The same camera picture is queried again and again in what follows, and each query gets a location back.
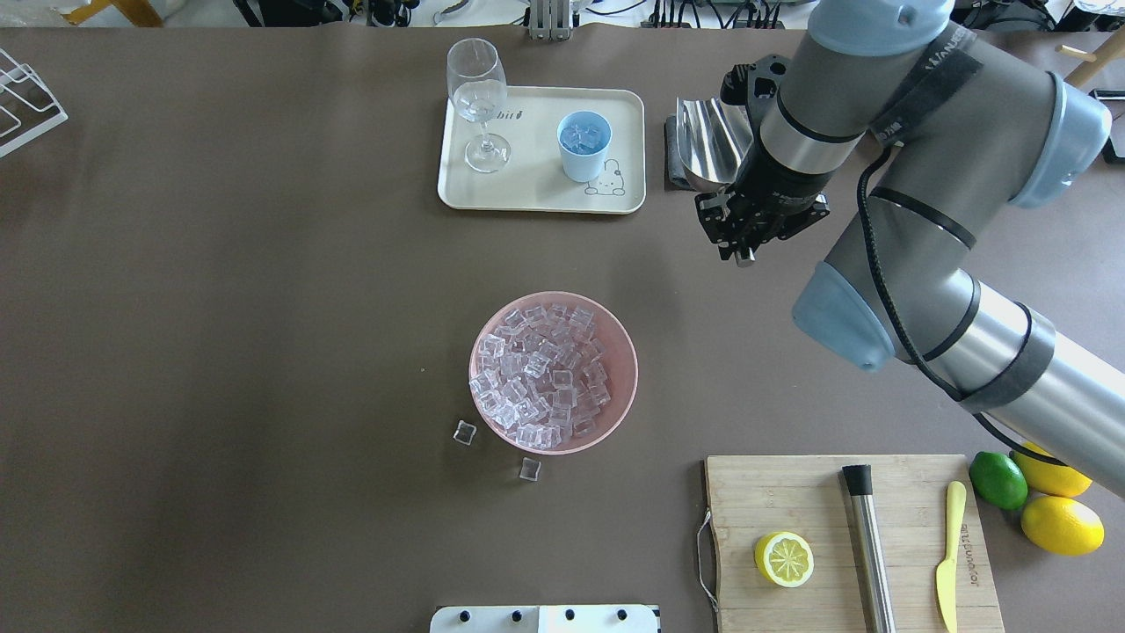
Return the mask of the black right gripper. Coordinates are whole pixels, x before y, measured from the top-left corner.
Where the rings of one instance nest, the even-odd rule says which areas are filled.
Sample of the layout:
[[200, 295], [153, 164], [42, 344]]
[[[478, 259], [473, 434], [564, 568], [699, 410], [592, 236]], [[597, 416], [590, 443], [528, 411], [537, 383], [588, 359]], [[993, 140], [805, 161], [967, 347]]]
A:
[[694, 198], [700, 226], [723, 260], [754, 260], [762, 244], [788, 239], [828, 215], [818, 196], [831, 173], [791, 170], [766, 150], [749, 150], [734, 183]]

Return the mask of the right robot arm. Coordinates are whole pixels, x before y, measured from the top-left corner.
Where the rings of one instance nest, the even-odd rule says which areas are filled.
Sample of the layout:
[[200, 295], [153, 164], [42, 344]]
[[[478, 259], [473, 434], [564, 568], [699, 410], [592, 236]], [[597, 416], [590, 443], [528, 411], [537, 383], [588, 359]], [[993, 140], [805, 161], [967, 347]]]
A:
[[874, 372], [911, 363], [990, 433], [1004, 425], [1122, 494], [1122, 372], [962, 260], [1005, 205], [1055, 200], [1108, 141], [1108, 108], [951, 19], [951, 1], [824, 1], [730, 184], [696, 196], [723, 259], [820, 219], [861, 137], [880, 155], [857, 216], [793, 306]]

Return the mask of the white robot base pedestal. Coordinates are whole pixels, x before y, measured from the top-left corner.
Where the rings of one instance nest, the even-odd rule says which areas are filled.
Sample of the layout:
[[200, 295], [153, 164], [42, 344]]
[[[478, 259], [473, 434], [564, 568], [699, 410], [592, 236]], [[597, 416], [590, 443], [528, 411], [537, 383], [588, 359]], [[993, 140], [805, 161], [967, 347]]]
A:
[[660, 632], [657, 606], [644, 604], [446, 606], [430, 632]]

